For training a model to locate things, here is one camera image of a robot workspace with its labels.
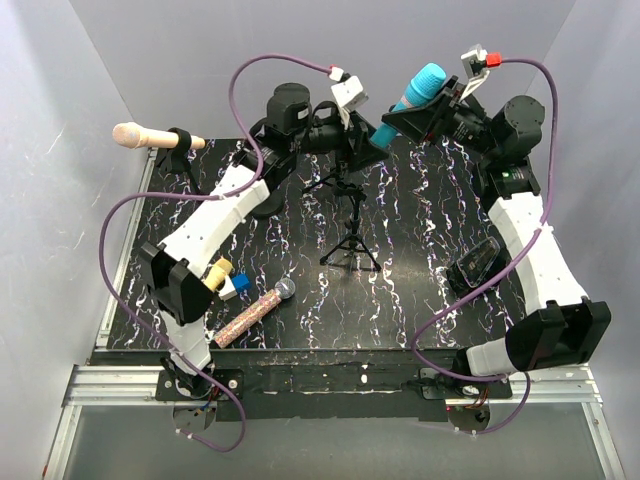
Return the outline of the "cyan blue microphone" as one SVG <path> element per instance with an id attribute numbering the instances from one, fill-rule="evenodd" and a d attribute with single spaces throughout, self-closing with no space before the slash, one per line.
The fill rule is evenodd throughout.
<path id="1" fill-rule="evenodd" d="M 434 98 L 445 80 L 446 72 L 439 65 L 428 63 L 410 80 L 392 112 L 426 105 Z M 396 129 L 382 123 L 370 141 L 380 148 L 387 148 L 398 134 Z"/>

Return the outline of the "black tripod shock-mount stand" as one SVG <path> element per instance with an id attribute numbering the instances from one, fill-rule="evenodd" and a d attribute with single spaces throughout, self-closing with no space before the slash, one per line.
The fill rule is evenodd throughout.
<path id="1" fill-rule="evenodd" d="M 364 201 L 367 196 L 364 193 L 363 187 L 354 183 L 348 183 L 346 181 L 348 174 L 349 170 L 346 164 L 336 161 L 328 175 L 304 187 L 301 193 L 307 194 L 316 188 L 328 186 L 332 189 L 332 194 L 336 197 L 347 196 L 354 200 Z"/>

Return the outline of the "black round-base mic stand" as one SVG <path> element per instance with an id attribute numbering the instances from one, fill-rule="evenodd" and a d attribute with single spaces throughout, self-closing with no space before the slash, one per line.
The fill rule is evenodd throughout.
<path id="1" fill-rule="evenodd" d="M 257 205 L 251 212 L 256 220 L 266 220 L 279 215 L 284 208 L 284 198 L 279 191 L 272 192 L 269 197 Z"/>

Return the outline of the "glitter rhinestone microphone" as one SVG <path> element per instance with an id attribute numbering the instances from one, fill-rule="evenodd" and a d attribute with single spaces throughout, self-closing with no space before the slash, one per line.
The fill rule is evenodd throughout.
<path id="1" fill-rule="evenodd" d="M 243 335 L 255 323 L 265 317 L 282 301 L 294 296 L 296 286 L 290 278 L 282 278 L 274 287 L 259 297 L 247 309 L 236 316 L 213 336 L 213 342 L 218 348 L 224 349 Z"/>

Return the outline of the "cream yellow microphone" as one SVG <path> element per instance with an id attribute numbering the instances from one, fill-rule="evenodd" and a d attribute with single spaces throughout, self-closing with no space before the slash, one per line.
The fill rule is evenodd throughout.
<path id="1" fill-rule="evenodd" d="M 225 258 L 220 258 L 211 266 L 203 283 L 209 290 L 216 291 L 225 282 L 232 270 L 232 263 Z"/>

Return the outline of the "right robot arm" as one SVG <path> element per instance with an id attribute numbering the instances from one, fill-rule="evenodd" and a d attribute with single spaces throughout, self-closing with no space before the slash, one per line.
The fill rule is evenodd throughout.
<path id="1" fill-rule="evenodd" d="M 523 289 L 521 321 L 498 340 L 459 350 L 450 369 L 437 370 L 464 397 L 515 372 L 588 362 L 611 322 L 607 303 L 592 301 L 571 273 L 547 222 L 551 203 L 542 198 L 529 161 L 544 119 L 544 107 L 527 95 L 488 117 L 457 78 L 427 104 L 383 117 L 415 143 L 445 137 L 482 156 L 474 166 L 473 190 L 499 235 L 450 266 L 447 277 L 460 299 L 494 286 L 510 271 Z"/>

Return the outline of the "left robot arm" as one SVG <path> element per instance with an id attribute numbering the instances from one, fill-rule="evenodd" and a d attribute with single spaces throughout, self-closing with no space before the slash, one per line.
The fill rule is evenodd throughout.
<path id="1" fill-rule="evenodd" d="M 222 179 L 193 214 L 160 244 L 141 250 L 146 287 L 160 310 L 171 344 L 168 369 L 179 372 L 178 387 L 193 400 L 213 386 L 204 334 L 204 316 L 218 285 L 209 262 L 227 237 L 248 216 L 272 216 L 280 206 L 280 184 L 305 154 L 333 154 L 326 183 L 335 186 L 345 173 L 386 159 L 370 140 L 374 132 L 357 111 L 367 99 L 357 77 L 331 87 L 332 98 L 313 106 L 307 87 L 277 86 L 265 116 L 225 170 Z"/>

